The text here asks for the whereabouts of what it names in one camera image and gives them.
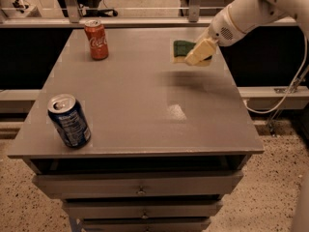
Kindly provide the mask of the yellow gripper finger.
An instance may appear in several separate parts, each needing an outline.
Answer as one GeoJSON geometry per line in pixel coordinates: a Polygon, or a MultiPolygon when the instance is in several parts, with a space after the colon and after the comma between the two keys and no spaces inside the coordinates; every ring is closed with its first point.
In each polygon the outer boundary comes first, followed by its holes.
{"type": "Polygon", "coordinates": [[[204,40],[209,40],[211,37],[209,35],[209,28],[206,28],[203,33],[197,38],[197,40],[195,41],[195,43],[199,43],[202,42],[204,40]]]}
{"type": "Polygon", "coordinates": [[[187,53],[184,61],[190,66],[197,65],[211,57],[214,54],[216,47],[217,44],[213,38],[203,39],[187,53]]]}

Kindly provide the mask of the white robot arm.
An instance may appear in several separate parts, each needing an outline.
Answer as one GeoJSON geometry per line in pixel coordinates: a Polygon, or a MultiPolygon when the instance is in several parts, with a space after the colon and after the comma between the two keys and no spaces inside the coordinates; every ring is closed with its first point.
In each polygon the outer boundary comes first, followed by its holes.
{"type": "Polygon", "coordinates": [[[231,46],[255,28],[291,17],[309,38],[309,0],[234,0],[221,10],[184,58],[190,66],[211,57],[218,46],[231,46]]]}

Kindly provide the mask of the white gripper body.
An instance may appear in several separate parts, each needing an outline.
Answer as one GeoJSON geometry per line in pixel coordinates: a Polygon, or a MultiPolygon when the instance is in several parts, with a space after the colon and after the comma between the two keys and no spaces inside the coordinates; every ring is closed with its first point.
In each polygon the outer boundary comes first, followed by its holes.
{"type": "Polygon", "coordinates": [[[231,46],[246,36],[240,27],[243,22],[244,9],[230,4],[211,21],[209,36],[216,40],[220,46],[231,46]]]}

